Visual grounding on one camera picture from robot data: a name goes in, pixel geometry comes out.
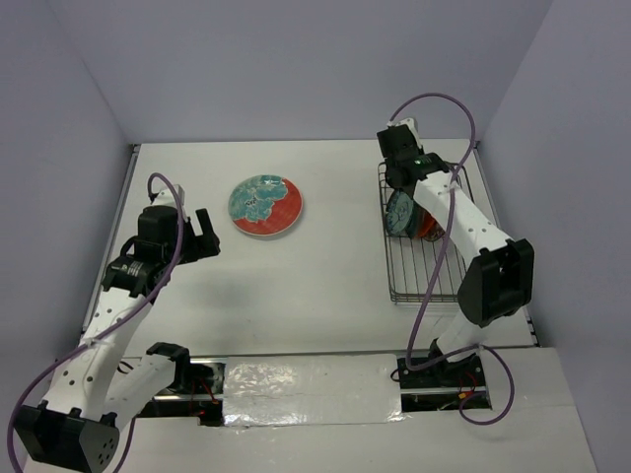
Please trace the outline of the red plate with teal flower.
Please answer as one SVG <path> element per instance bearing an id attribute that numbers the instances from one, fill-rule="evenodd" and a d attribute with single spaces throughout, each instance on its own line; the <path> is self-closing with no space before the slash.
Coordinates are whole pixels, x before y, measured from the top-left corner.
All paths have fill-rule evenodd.
<path id="1" fill-rule="evenodd" d="M 300 219 L 304 198 L 286 177 L 258 174 L 240 182 L 228 199 L 228 214 L 242 233 L 251 237 L 278 237 Z"/>

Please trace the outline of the dark teal blossom plate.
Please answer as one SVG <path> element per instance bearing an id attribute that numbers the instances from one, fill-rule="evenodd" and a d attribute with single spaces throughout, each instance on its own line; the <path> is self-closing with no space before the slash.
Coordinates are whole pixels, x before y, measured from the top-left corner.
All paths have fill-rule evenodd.
<path id="1" fill-rule="evenodd" d="M 416 202 L 408 205 L 408 220 L 403 230 L 405 237 L 419 239 L 424 235 L 426 211 Z"/>

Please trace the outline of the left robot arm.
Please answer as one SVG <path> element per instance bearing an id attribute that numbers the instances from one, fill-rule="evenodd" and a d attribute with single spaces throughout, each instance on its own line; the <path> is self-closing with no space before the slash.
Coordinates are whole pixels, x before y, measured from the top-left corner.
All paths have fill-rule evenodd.
<path id="1" fill-rule="evenodd" d="M 116 379 L 135 331 L 170 279 L 171 265 L 220 252 L 208 212 L 195 213 L 201 233 L 174 204 L 150 205 L 105 270 L 98 307 L 78 350 L 54 367 L 58 377 L 35 406 L 21 402 L 12 428 L 31 460 L 75 472 L 103 472 L 121 431 L 160 391 L 185 391 L 193 382 L 187 348 L 156 342 L 139 364 Z"/>

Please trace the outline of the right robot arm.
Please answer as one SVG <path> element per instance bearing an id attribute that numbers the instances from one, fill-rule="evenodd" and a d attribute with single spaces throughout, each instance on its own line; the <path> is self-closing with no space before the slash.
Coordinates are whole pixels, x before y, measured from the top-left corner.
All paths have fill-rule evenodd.
<path id="1" fill-rule="evenodd" d="M 409 371 L 429 369 L 436 383 L 450 385 L 463 372 L 462 360 L 481 347 L 486 327 L 531 301 L 534 249 L 527 239 L 499 229 L 473 203 L 457 182 L 461 164 L 451 166 L 423 150 L 413 119 L 389 124 L 377 137 L 387 184 L 429 212 L 466 266 L 456 293 L 458 312 L 433 341 L 430 359 L 414 365 L 407 354 L 405 360 Z"/>

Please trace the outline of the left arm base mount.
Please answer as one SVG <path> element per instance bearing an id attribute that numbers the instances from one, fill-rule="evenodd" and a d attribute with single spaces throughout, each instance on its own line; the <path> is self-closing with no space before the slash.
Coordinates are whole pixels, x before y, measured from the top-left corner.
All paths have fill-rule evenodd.
<path id="1" fill-rule="evenodd" d="M 225 363 L 192 360 L 184 380 L 155 395 L 139 418 L 191 418 L 203 427 L 222 427 L 225 374 Z"/>

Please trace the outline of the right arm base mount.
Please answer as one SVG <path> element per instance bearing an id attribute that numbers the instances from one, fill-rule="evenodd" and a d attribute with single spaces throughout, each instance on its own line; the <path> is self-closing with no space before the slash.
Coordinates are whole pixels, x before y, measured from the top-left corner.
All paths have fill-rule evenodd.
<path id="1" fill-rule="evenodd" d="M 480 358 L 471 355 L 456 362 L 439 362 L 422 371 L 412 371 L 403 358 L 398 358 L 390 379 L 402 392 L 418 394 L 455 394 L 474 391 L 486 386 Z"/>

